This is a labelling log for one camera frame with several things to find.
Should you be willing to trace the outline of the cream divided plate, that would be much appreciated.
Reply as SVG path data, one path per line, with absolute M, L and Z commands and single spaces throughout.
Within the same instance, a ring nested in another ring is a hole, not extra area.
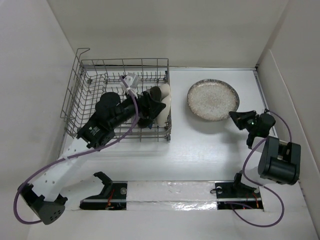
M 171 109 L 171 87 L 169 84 L 162 84 L 160 87 L 161 91 L 161 103 L 165 104 L 165 108 L 156 117 L 156 123 L 159 127 L 164 127 Z

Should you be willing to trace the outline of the speckled beige round plate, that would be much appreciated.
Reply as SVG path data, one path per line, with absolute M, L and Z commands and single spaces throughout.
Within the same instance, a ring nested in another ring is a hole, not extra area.
M 219 122 L 230 117 L 240 105 L 237 91 L 218 79 L 203 79 L 194 83 L 187 92 L 187 106 L 197 117 Z

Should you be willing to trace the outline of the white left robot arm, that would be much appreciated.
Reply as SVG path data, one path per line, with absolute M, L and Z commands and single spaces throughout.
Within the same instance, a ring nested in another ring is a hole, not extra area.
M 136 126 L 146 128 L 153 122 L 166 122 L 172 101 L 170 91 L 152 87 L 137 94 L 127 88 L 126 96 L 121 100 L 115 92 L 102 94 L 95 104 L 95 112 L 77 132 L 68 150 L 20 185 L 13 202 L 19 222 L 29 224 L 18 214 L 18 197 L 35 213 L 39 223 L 52 224 L 66 209 L 68 198 L 61 195 L 61 190 L 87 161 L 88 155 L 117 144 Z

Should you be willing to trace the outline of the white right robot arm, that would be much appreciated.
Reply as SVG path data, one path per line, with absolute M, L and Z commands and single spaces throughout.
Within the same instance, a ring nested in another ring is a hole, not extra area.
M 257 166 L 260 178 L 280 185 L 295 185 L 300 177 L 301 146 L 289 141 L 285 142 L 270 135 L 276 124 L 275 113 L 265 109 L 263 113 L 256 111 L 230 111 L 229 116 L 239 130 L 247 130 L 246 145 L 252 151 L 261 151 Z

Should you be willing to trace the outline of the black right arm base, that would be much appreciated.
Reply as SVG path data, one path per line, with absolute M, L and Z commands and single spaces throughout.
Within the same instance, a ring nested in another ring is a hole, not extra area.
M 259 189 L 241 182 L 242 172 L 235 174 L 233 180 L 214 183 L 211 194 L 216 196 L 218 210 L 262 210 L 264 208 Z

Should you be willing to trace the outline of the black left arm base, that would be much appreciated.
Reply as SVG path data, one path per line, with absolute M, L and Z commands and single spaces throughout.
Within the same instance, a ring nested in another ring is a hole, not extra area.
M 105 173 L 93 174 L 103 184 L 99 194 L 88 196 L 80 201 L 79 208 L 87 211 L 122 211 L 127 209 L 127 181 L 113 181 Z

